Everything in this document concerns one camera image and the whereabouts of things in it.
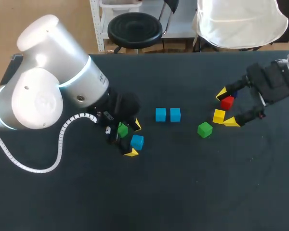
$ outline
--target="green cube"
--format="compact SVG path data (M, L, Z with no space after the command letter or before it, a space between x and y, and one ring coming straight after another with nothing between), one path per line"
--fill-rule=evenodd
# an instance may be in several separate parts
M118 133L119 133L120 137L124 138L129 133L129 129L125 124L120 122L119 127L118 127Z
M207 122L204 122L203 124L200 124L198 126L198 134L202 138L206 138L210 134L212 134L212 130L213 130L212 126L210 124L208 124Z

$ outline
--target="red cube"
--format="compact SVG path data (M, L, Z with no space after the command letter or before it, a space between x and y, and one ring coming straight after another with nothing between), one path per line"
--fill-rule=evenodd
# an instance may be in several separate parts
M228 96L227 98L221 100L221 108L224 110L229 110L232 107L234 101L234 97Z

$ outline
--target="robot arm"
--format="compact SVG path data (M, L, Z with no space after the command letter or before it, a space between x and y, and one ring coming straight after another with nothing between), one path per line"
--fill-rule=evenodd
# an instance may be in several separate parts
M236 91L249 87L255 106L249 111L229 119L229 126L241 127L256 118L264 118L265 107L289 96L289 55L287 60L276 60L268 67L253 64L241 80L225 86L216 96L222 100Z
M54 15L33 22L20 35L23 61L0 87L0 130L40 129L60 117L60 91L80 108L107 94L108 79Z

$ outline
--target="coiled cable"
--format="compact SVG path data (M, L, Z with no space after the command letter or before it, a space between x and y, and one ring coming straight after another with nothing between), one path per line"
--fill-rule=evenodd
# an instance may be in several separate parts
M2 150L4 151L4 153L6 154L6 156L18 167L22 168L25 171L28 172L33 172L33 173L48 173L53 171L56 167L58 167L60 161L61 161L61 157L62 157L62 149L63 149L63 138L64 138L64 133L67 129L67 127L73 123L75 120L80 119L80 118L88 118L89 120L91 120L93 123L97 122L97 118L91 114L88 113L80 113L80 114L76 114L72 117L70 117L62 126L60 134L59 134L59 141L58 141L58 154L57 154L57 159L55 161L55 163L46 169L34 169L34 168L30 168L27 167L25 165L23 165L22 163L20 163L19 161L17 161L14 156L10 153L9 149L5 146L4 142L2 141L2 139L0 138L0 147L2 148Z

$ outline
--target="stool seat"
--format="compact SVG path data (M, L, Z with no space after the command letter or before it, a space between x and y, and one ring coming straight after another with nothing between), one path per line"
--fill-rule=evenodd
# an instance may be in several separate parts
M124 13L110 21L108 36L119 47L142 49L156 44L163 27L157 18L139 12Z

